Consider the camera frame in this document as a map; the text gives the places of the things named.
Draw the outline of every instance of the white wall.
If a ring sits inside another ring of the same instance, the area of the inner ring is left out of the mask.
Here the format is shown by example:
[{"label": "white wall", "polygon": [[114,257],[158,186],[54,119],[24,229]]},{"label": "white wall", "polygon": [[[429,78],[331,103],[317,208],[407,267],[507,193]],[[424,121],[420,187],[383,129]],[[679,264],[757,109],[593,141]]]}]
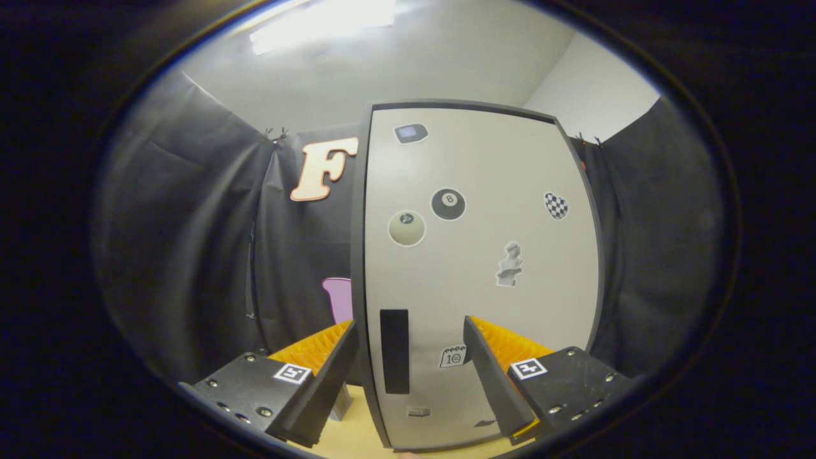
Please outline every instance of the white wall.
[{"label": "white wall", "polygon": [[606,140],[642,116],[659,94],[616,55],[576,33],[524,108],[558,118],[568,136]]},{"label": "white wall", "polygon": [[180,67],[258,131],[295,133],[357,122],[377,100],[522,106],[574,35],[522,2],[398,0],[397,7],[392,27],[261,56],[249,32],[240,33],[213,40]]}]

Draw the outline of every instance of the checkered heart sticker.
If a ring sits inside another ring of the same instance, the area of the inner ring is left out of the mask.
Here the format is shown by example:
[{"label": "checkered heart sticker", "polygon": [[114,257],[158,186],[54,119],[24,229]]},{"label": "checkered heart sticker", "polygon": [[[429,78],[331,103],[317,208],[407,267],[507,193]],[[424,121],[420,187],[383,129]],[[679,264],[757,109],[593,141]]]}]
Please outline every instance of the checkered heart sticker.
[{"label": "checkered heart sticker", "polygon": [[552,193],[544,195],[544,204],[547,206],[547,210],[550,212],[552,218],[556,220],[563,220],[566,213],[570,210],[566,199]]}]

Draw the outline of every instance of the ceiling light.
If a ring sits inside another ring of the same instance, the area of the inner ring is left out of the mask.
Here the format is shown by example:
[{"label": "ceiling light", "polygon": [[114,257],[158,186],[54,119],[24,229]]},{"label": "ceiling light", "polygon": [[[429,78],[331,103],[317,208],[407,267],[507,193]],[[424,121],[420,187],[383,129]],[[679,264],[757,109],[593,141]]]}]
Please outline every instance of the ceiling light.
[{"label": "ceiling light", "polygon": [[323,0],[289,11],[250,35],[256,55],[293,47],[319,38],[336,37],[394,23],[394,0]]}]

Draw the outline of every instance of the black rectangular handle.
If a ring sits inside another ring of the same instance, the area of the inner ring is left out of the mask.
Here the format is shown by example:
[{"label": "black rectangular handle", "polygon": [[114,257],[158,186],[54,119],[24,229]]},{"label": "black rectangular handle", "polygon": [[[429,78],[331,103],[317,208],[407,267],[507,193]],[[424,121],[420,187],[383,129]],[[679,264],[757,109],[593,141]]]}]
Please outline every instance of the black rectangular handle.
[{"label": "black rectangular handle", "polygon": [[410,393],[408,310],[379,311],[386,394]]}]

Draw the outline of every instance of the letter f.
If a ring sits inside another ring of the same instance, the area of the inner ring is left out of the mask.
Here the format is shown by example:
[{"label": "letter f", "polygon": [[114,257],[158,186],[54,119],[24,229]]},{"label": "letter f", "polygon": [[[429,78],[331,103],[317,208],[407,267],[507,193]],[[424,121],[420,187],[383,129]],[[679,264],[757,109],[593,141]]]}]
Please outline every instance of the letter f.
[{"label": "letter f", "polygon": [[357,138],[330,140],[304,146],[304,168],[297,188],[289,195],[293,201],[314,201],[329,195],[329,187],[323,185],[323,175],[329,173],[331,181],[339,180],[346,166],[346,157],[357,154]]}]

